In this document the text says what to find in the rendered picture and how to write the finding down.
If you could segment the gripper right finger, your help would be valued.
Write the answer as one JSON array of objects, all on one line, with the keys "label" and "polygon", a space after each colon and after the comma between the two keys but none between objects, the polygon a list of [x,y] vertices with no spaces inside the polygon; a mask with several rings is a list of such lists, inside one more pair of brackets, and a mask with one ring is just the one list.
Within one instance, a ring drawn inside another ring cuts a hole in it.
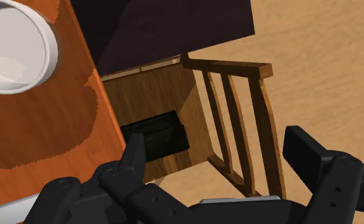
[{"label": "gripper right finger", "polygon": [[285,128],[283,157],[312,193],[301,224],[353,224],[364,212],[364,163],[328,150],[303,128]]}]

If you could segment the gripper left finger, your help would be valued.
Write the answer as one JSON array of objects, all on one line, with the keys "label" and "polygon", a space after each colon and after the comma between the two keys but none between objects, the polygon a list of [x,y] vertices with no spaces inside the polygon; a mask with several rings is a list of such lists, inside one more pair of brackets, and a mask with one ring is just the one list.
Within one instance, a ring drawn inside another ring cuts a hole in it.
[{"label": "gripper left finger", "polygon": [[[99,187],[131,221],[143,224],[200,224],[202,218],[155,184],[144,184],[144,136],[129,137],[118,165],[99,173]],[[41,190],[24,224],[65,224],[71,206],[80,196],[78,178],[57,178]]]}]

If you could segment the black box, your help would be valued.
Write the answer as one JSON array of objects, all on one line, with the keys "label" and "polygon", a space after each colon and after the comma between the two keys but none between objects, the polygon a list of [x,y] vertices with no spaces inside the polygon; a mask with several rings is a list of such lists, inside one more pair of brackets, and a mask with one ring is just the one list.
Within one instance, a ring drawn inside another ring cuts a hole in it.
[{"label": "black box", "polygon": [[125,141],[132,134],[143,134],[147,162],[190,148],[185,127],[175,110],[121,126],[120,130]]}]

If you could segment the brown wooden chair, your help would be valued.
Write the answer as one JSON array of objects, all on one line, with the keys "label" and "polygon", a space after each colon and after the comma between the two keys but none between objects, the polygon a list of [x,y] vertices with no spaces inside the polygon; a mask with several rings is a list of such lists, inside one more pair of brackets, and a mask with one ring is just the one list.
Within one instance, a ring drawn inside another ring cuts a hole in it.
[{"label": "brown wooden chair", "polygon": [[276,125],[264,80],[268,63],[191,59],[187,55],[104,76],[120,126],[176,111],[190,148],[146,165],[149,182],[209,162],[243,195],[255,196],[255,176],[234,78],[248,84],[267,186],[286,197]]}]

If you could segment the orange wooden table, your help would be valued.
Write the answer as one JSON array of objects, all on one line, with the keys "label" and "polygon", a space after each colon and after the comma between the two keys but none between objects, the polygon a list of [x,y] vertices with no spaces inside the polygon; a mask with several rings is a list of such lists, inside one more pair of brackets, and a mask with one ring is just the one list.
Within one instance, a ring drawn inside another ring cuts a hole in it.
[{"label": "orange wooden table", "polygon": [[59,60],[43,84],[0,94],[0,205],[67,176],[88,180],[125,149],[117,119],[70,0],[13,0],[52,28]]}]

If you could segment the white flat object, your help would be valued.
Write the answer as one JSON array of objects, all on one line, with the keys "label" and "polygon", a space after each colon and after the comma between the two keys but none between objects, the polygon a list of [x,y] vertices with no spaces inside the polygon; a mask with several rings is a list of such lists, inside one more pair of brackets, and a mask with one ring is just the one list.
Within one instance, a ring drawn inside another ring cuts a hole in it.
[{"label": "white flat object", "polygon": [[0,224],[17,224],[23,222],[32,209],[39,194],[0,205]]}]

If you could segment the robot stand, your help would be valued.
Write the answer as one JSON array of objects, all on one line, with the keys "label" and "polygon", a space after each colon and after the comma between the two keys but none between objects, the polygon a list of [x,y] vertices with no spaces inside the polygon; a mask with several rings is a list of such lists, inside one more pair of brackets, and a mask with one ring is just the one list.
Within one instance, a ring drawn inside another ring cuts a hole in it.
[{"label": "robot stand", "polygon": [[100,75],[255,33],[250,0],[70,0]]}]

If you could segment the white round cup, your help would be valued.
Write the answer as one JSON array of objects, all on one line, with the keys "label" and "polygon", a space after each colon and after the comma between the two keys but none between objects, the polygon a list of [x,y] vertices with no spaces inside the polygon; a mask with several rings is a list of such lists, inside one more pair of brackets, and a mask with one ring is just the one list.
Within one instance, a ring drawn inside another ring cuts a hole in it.
[{"label": "white round cup", "polygon": [[0,94],[19,94],[43,84],[58,60],[49,23],[24,4],[0,0]]}]

